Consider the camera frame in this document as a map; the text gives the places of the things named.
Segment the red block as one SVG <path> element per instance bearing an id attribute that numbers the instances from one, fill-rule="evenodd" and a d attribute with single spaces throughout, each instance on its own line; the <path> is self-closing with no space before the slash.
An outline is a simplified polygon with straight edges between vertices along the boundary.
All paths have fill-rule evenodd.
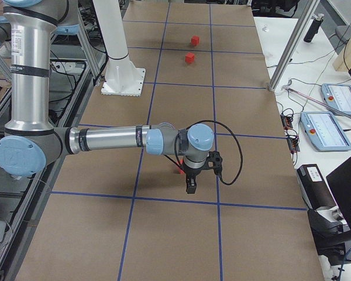
<path id="1" fill-rule="evenodd" d="M 185 55 L 185 62 L 187 64 L 191 64 L 195 61 L 195 54 L 194 53 L 191 53 L 191 52 L 188 52 L 186 55 Z"/>
<path id="2" fill-rule="evenodd" d="M 199 42 L 200 42 L 199 36 L 192 36 L 192 37 L 191 37 L 190 44 L 191 44 L 192 46 L 198 46 L 198 45 L 199 45 Z"/>
<path id="3" fill-rule="evenodd" d="M 176 163 L 178 166 L 178 172 L 179 174 L 184 174 L 184 169 L 183 169 L 183 160 L 181 159 L 179 162 Z"/>

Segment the small red circuit board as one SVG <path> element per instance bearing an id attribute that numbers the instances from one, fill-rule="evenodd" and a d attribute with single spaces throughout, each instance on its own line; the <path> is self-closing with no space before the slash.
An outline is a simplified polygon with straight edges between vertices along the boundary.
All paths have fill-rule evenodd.
<path id="1" fill-rule="evenodd" d="M 281 114 L 281 122 L 284 130 L 293 128 L 293 116 L 292 115 L 283 115 Z"/>

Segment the black box with label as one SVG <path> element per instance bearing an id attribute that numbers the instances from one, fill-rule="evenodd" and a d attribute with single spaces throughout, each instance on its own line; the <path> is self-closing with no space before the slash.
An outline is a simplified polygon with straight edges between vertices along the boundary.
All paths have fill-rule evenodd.
<path id="1" fill-rule="evenodd" d="M 310 209 L 330 210 L 336 207 L 336 203 L 317 164 L 301 165 L 297 169 L 297 178 L 301 187 L 302 197 Z"/>

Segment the near teach pendant tablet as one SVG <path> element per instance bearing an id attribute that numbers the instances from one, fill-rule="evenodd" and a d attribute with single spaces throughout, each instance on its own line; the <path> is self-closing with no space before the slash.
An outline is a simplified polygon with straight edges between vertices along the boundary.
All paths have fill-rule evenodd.
<path id="1" fill-rule="evenodd" d="M 301 124 L 314 148 L 319 152 L 346 152 L 351 142 L 330 111 L 302 112 Z"/>

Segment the teach pendant tablet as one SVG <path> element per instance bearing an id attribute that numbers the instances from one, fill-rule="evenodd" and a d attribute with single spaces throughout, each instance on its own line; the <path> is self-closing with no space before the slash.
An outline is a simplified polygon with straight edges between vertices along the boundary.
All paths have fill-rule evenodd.
<path id="1" fill-rule="evenodd" d="M 351 115 L 351 85 L 322 84 L 321 92 L 329 106 Z"/>
<path id="2" fill-rule="evenodd" d="M 330 111 L 302 112 L 301 124 L 314 148 L 319 152 L 346 152 L 351 142 Z"/>

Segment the black monitor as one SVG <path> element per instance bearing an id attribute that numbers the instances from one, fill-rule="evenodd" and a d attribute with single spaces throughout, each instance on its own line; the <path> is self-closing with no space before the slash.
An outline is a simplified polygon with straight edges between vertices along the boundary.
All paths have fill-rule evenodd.
<path id="1" fill-rule="evenodd" d="M 326 177 L 332 195 L 351 227 L 351 157 Z"/>

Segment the far teach pendant tablet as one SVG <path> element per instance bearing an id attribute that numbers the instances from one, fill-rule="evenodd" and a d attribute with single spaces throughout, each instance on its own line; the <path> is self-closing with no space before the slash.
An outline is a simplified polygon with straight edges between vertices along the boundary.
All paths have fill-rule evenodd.
<path id="1" fill-rule="evenodd" d="M 321 92 L 329 106 L 351 115 L 351 85 L 322 84 Z"/>

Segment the white pedestal column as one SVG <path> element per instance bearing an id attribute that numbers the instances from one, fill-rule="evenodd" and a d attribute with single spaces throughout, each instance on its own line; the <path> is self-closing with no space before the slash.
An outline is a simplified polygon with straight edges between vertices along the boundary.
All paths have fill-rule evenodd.
<path id="1" fill-rule="evenodd" d="M 94 0 L 93 4 L 108 56 L 101 93 L 138 97 L 146 70 L 130 60 L 119 2 Z"/>

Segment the aluminium frame post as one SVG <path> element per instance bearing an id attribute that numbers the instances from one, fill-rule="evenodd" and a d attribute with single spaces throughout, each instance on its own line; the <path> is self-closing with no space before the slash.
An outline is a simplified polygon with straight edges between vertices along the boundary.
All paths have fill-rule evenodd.
<path id="1" fill-rule="evenodd" d="M 281 55 L 281 58 L 269 82 L 269 85 L 268 85 L 269 91 L 275 92 L 288 64 L 290 63 L 290 59 L 293 53 L 295 52 L 295 49 L 300 41 L 300 37 L 304 33 L 304 30 L 307 27 L 307 24 L 314 10 L 318 6 L 319 2 L 320 0 L 309 0 L 307 2 L 300 18 L 298 19 L 293 29 L 293 32 L 285 46 L 283 54 Z"/>

